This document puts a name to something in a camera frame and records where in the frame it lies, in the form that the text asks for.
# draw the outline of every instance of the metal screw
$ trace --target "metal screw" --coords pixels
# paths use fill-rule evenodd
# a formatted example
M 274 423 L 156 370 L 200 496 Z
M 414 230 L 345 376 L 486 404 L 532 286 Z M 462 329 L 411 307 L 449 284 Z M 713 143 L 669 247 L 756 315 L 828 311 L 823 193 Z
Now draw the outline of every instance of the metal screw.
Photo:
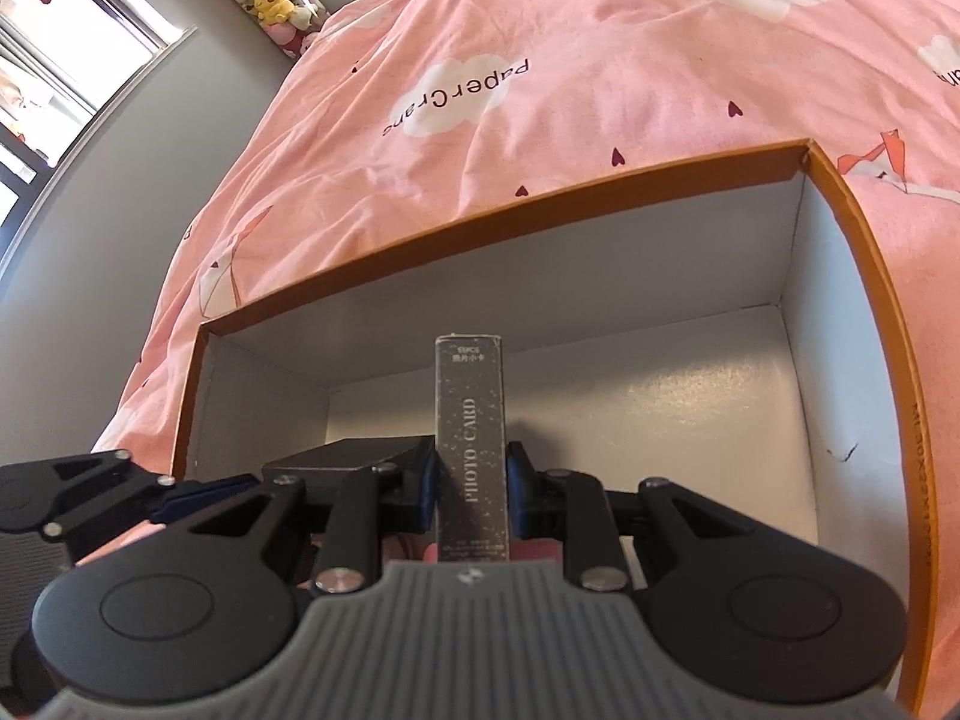
M 364 576 L 355 568 L 328 568 L 317 574 L 317 589 L 329 593 L 346 593 L 360 589 Z
M 457 574 L 457 579 L 462 581 L 467 587 L 472 587 L 474 584 L 481 583 L 486 579 L 486 574 L 477 568 L 475 565 L 468 566 L 463 571 L 460 571 Z
M 614 592 L 627 586 L 627 575 L 612 565 L 594 565 L 580 575 L 580 585 L 593 592 Z

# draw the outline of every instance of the cardboard box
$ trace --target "cardboard box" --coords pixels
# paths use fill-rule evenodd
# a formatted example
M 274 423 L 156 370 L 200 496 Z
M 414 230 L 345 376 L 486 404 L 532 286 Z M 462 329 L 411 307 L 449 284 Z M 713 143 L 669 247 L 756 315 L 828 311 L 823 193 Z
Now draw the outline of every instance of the cardboard box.
M 434 430 L 434 340 L 503 337 L 508 440 L 630 490 L 667 476 L 899 591 L 923 692 L 936 522 L 923 397 L 889 274 L 814 143 L 523 199 L 200 329 L 175 471 Z

